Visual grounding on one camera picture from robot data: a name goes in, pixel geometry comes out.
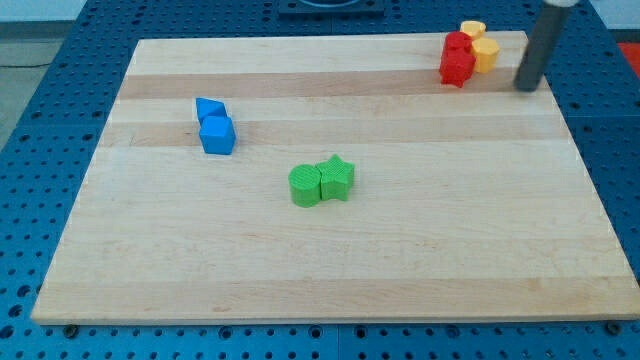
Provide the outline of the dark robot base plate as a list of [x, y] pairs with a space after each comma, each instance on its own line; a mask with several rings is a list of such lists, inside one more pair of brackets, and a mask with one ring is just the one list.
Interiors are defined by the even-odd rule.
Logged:
[[384, 0], [278, 0], [279, 15], [383, 15]]

